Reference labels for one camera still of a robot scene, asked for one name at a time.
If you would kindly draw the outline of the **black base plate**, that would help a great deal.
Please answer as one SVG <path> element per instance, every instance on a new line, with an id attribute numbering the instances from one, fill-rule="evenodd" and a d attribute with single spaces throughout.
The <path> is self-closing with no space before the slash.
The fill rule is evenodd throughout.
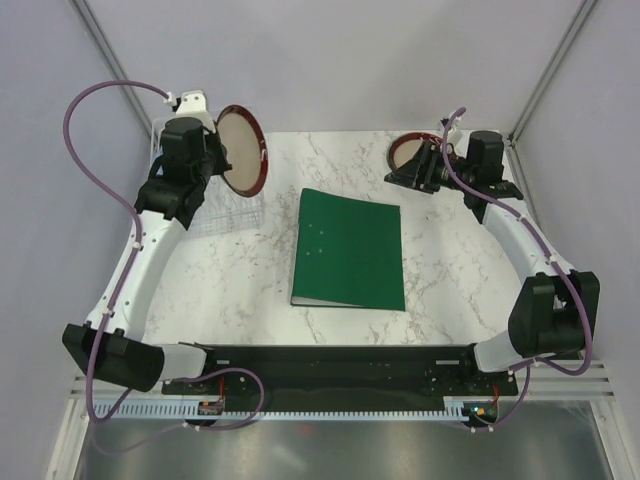
<path id="1" fill-rule="evenodd" d="M 469 346 L 221 346 L 203 371 L 219 378 L 171 382 L 165 394 L 220 394 L 248 411 L 435 410 L 451 397 L 515 396 L 506 372 L 483 373 Z"/>

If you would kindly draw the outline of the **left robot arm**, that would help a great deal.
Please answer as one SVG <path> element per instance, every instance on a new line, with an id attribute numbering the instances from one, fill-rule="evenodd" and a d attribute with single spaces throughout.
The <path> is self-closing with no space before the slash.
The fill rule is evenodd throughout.
<path id="1" fill-rule="evenodd" d="M 205 352 L 187 344 L 144 342 L 151 301 L 167 262 L 188 231 L 212 177 L 230 170 L 213 121 L 203 116 L 168 120 L 161 153 L 133 205 L 132 232 L 100 300 L 62 342 L 89 381 L 147 392 L 160 381 L 184 378 L 198 393 L 219 382 Z"/>

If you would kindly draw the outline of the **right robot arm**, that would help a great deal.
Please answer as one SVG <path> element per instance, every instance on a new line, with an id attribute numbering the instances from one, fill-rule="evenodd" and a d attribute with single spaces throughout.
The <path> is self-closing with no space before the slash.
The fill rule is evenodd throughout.
<path id="1" fill-rule="evenodd" d="M 467 392 L 483 392 L 494 372 L 517 371 L 558 355 L 590 354 L 600 294 L 592 272 L 579 272 L 559 255 L 531 220 L 524 196 L 504 179 L 504 143 L 497 132 L 471 133 L 459 156 L 436 135 L 411 132 L 387 152 L 385 182 L 426 194 L 462 192 L 465 206 L 498 241 L 521 282 L 505 331 L 473 347 L 458 368 Z"/>

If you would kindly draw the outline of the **dark red beige plate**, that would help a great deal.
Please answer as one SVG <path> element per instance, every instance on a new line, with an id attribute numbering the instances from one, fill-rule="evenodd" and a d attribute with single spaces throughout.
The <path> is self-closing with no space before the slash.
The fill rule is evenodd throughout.
<path id="1" fill-rule="evenodd" d="M 387 150 L 387 164 L 392 171 L 406 164 L 423 143 L 440 146 L 442 138 L 428 132 L 409 132 L 393 140 Z"/>

